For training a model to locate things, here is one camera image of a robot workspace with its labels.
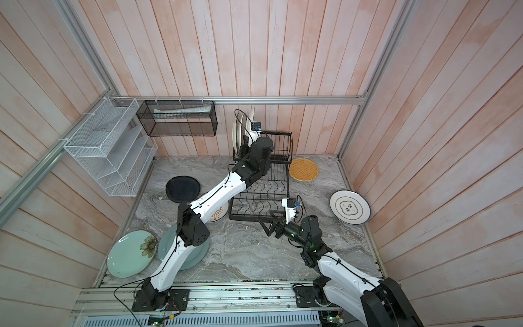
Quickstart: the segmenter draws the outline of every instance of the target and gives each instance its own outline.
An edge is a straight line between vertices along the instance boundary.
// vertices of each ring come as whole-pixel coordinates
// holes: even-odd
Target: mint green plate
[[[134,231],[116,242],[107,256],[107,270],[118,278],[127,278],[144,270],[154,258],[143,256],[140,247],[151,236],[147,231]]]

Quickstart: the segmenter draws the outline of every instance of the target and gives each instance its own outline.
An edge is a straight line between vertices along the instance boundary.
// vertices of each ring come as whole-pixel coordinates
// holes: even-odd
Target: upright white plate
[[[361,195],[348,190],[341,190],[331,197],[331,210],[341,221],[360,225],[369,220],[370,207]]]

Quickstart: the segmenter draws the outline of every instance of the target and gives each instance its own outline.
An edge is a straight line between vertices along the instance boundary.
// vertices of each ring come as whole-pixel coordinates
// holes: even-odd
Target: light blue plate
[[[167,252],[169,252],[170,247],[174,243],[174,239],[176,238],[176,227],[177,226],[174,225],[169,228],[158,243],[158,258],[160,258],[161,261],[163,261],[167,255]],[[194,249],[194,251],[189,254],[187,259],[185,259],[184,263],[180,267],[180,270],[186,270],[196,266],[196,264],[199,263],[203,257],[205,257],[210,245],[211,238],[208,238],[202,245],[197,246],[196,249]]]
[[[154,258],[143,256],[140,247],[151,236],[147,231],[134,231],[112,246],[107,256],[107,270],[118,278],[127,278],[144,270]]]

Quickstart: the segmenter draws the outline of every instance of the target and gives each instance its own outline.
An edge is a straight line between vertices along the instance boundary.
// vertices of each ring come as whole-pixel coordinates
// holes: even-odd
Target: black metal dish rack
[[[231,220],[272,222],[275,217],[285,217],[281,200],[289,197],[292,134],[266,132],[266,135],[274,143],[271,167],[265,176],[229,201]],[[239,160],[235,153],[233,159]]]

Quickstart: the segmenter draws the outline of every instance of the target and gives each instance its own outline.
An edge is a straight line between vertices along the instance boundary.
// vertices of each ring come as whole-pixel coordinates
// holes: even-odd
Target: wood plank wall
[[[425,325],[523,323],[522,35],[521,0],[422,1],[343,157]]]
[[[52,0],[0,1],[0,197],[104,92]],[[0,231],[2,325],[60,325],[92,286],[126,201],[67,155]]]
[[[118,91],[129,96],[358,95],[404,0],[71,0]],[[351,105],[253,106],[294,153],[338,153]],[[232,155],[238,106],[216,137],[157,138],[159,155]],[[239,106],[250,111],[251,106]]]

